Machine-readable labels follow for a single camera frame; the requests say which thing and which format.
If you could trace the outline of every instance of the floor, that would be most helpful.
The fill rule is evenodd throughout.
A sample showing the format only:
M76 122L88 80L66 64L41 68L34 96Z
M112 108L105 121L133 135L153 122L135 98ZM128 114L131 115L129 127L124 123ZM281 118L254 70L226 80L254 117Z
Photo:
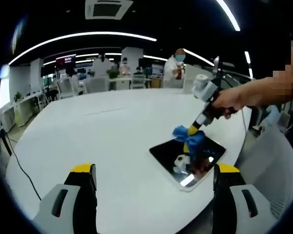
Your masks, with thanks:
M22 136L23 132L27 126L32 122L34 117L32 117L26 125L18 127L15 125L11 131L8 133L10 138L12 148L15 147L17 141ZM254 144L256 137L252 131L248 131L243 149L243 153L246 149ZM3 143L1 143L1 154L0 154L0 171L3 177L5 177L6 167L9 162L10 156ZM178 232L178 234L210 234L212 231L212 203L210 203L191 223L189 223L185 228Z

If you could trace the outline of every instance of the white pillar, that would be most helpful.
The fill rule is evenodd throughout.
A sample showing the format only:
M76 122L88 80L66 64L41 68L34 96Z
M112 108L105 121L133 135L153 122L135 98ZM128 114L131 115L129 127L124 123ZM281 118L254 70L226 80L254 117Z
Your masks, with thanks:
M43 59L38 58L30 63L30 87L31 92L37 92L43 88L41 68Z
M128 66L130 67L131 74L135 73L136 68L139 66L139 59L143 58L143 49L135 47L126 47L122 50L123 58L128 59Z

